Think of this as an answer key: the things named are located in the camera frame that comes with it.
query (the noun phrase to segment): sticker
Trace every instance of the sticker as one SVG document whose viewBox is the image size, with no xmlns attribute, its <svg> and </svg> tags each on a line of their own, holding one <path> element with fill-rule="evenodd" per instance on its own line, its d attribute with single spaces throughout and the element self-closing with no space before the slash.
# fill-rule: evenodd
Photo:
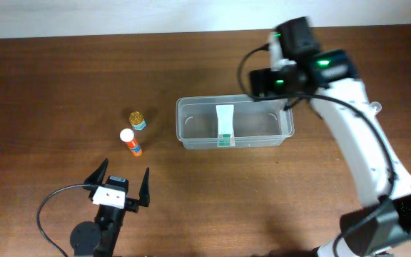
<svg viewBox="0 0 411 257">
<path fill-rule="evenodd" d="M 141 151 L 141 147 L 140 147 L 140 146 L 137 146 L 137 147 L 135 147 L 135 148 L 131 148 L 131 150 L 132 150 L 133 152 L 135 152 L 135 153 L 139 153 L 139 152 Z"/>
<path fill-rule="evenodd" d="M 234 136 L 224 134 L 218 136 L 218 147 L 235 146 Z"/>
<path fill-rule="evenodd" d="M 133 124 L 131 125 L 133 126 L 133 129 L 135 130 L 142 130 L 143 128 L 146 127 L 146 121 L 142 121 L 142 123 L 138 125 L 133 125 Z"/>
</svg>

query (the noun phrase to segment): glue stick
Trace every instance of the glue stick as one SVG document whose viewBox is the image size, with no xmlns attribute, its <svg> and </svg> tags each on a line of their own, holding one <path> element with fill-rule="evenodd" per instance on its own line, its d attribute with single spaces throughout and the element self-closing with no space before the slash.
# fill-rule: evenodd
<svg viewBox="0 0 411 257">
<path fill-rule="evenodd" d="M 134 138 L 134 132 L 129 128 L 125 128 L 120 132 L 120 139 L 126 143 L 134 156 L 142 155 L 142 149 Z"/>
</svg>

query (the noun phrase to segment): black mount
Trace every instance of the black mount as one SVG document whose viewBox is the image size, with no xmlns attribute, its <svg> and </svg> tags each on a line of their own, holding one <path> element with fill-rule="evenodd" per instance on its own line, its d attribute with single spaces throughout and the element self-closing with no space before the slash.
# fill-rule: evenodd
<svg viewBox="0 0 411 257">
<path fill-rule="evenodd" d="M 273 96 L 299 91 L 313 94 L 318 88 L 328 89 L 331 81 L 359 78 L 343 50 L 322 51 L 306 17 L 287 21 L 277 26 L 274 32 L 283 58 L 296 64 L 286 65 L 279 71 L 270 68 L 251 71 L 252 95 Z"/>
<path fill-rule="evenodd" d="M 345 242 L 357 256 L 369 256 L 380 249 L 411 240 L 411 195 L 391 200 L 376 217 L 346 236 Z M 361 222 L 380 204 L 340 217 L 342 232 Z"/>
<path fill-rule="evenodd" d="M 93 200 L 99 186 L 128 193 L 129 182 L 127 179 L 109 176 L 105 184 L 104 176 L 108 165 L 106 158 L 103 163 L 85 180 L 86 184 L 94 185 L 85 188 L 90 191 L 88 196 Z M 148 189 L 148 176 L 150 170 L 146 169 L 143 176 L 139 199 L 125 197 L 125 208 L 100 205 L 94 222 L 86 221 L 77 225 L 71 232 L 70 243 L 74 249 L 74 256 L 80 257 L 112 257 L 120 228 L 123 225 L 125 212 L 138 213 L 139 206 L 150 205 L 150 191 Z"/>
</svg>

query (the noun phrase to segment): transparent bin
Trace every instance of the transparent bin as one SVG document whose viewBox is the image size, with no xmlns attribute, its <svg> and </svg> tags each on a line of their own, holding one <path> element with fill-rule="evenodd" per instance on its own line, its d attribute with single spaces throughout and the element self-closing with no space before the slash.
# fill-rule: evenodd
<svg viewBox="0 0 411 257">
<path fill-rule="evenodd" d="M 235 146 L 279 146 L 294 134 L 293 113 L 285 99 L 254 102 L 246 95 L 185 97 L 177 101 L 177 138 L 186 149 L 218 147 L 217 105 L 234 105 Z"/>
</svg>

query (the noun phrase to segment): wooden table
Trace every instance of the wooden table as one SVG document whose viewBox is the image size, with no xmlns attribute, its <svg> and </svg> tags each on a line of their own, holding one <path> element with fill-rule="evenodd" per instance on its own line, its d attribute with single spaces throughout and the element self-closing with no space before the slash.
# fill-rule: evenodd
<svg viewBox="0 0 411 257">
<path fill-rule="evenodd" d="M 324 49 L 344 48 L 367 85 L 392 146 L 411 173 L 411 26 L 315 29 Z M 249 256 L 311 249 L 360 208 L 351 174 L 324 122 L 297 106 L 295 135 L 279 147 L 186 150 L 176 101 L 240 94 L 244 54 L 267 31 L 71 36 L 0 40 L 0 256 L 59 256 L 41 237 L 36 209 L 53 190 L 81 183 L 108 157 L 108 174 L 136 197 L 151 168 L 151 205 L 128 213 L 116 256 Z M 248 70 L 268 66 L 256 54 Z M 136 158 L 118 137 L 140 111 Z M 43 210 L 46 232 L 72 254 L 72 228 L 97 206 L 82 189 Z M 394 252 L 411 256 L 411 242 Z"/>
</svg>

